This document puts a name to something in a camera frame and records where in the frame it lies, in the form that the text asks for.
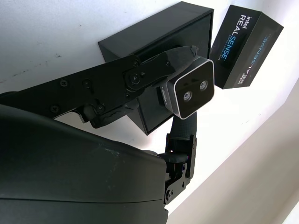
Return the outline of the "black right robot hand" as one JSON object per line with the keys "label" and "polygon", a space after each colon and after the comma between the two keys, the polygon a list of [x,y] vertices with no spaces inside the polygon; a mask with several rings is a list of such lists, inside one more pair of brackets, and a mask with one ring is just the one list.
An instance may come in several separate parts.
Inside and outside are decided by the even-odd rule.
{"label": "black right robot hand", "polygon": [[194,174],[197,116],[174,118],[163,154],[57,121],[75,112],[94,128],[138,107],[149,87],[197,59],[197,47],[141,62],[126,56],[0,96],[3,224],[164,224],[165,206]]}

